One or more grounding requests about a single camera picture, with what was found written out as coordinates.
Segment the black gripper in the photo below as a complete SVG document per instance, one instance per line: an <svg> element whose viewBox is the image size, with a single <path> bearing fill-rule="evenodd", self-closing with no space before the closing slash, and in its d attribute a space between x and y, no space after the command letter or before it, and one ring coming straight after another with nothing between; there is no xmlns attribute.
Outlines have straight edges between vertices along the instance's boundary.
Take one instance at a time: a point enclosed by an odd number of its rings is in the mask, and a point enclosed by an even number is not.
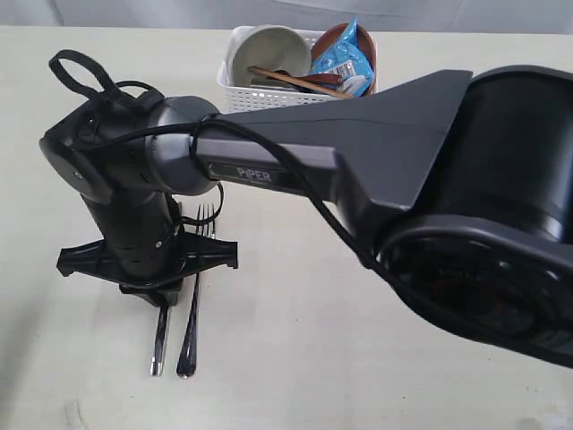
<svg viewBox="0 0 573 430"><path fill-rule="evenodd" d="M220 265L238 267L238 244L198 235L177 235L139 248L114 248L99 240L63 248L56 268L115 283L124 294L153 306L177 305L183 279Z"/></svg>

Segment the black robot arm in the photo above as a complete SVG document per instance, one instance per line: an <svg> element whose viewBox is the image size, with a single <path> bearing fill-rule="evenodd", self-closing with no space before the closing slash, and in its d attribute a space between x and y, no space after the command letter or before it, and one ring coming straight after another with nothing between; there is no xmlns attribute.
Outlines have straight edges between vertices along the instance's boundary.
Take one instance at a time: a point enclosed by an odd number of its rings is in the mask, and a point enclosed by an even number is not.
<svg viewBox="0 0 573 430"><path fill-rule="evenodd" d="M307 197L360 263L444 331L572 364L572 76L442 70L371 96L224 115L205 99L90 92L39 147L102 239L57 269L153 304L238 264L176 195L222 182Z"/></svg>

